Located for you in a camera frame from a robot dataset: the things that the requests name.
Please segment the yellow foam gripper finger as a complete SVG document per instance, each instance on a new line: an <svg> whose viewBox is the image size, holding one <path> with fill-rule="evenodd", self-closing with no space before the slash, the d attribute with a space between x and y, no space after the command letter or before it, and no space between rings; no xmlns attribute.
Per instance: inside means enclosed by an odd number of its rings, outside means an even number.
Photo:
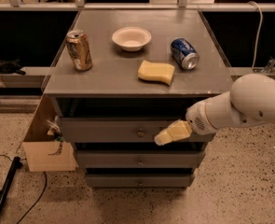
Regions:
<svg viewBox="0 0 275 224"><path fill-rule="evenodd" d="M174 141L187 139L192 134L192 128L187 121L177 120L158 133L154 141L158 146L164 146Z"/></svg>

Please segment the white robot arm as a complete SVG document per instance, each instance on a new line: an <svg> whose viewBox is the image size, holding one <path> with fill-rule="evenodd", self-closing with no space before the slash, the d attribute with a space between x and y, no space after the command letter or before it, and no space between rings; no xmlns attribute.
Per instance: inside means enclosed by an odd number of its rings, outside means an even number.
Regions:
<svg viewBox="0 0 275 224"><path fill-rule="evenodd" d="M173 122L155 136L164 146L187 139L192 133L216 133L222 128L275 124L275 80L249 74L234 81L230 91L199 101L186 110L186 119Z"/></svg>

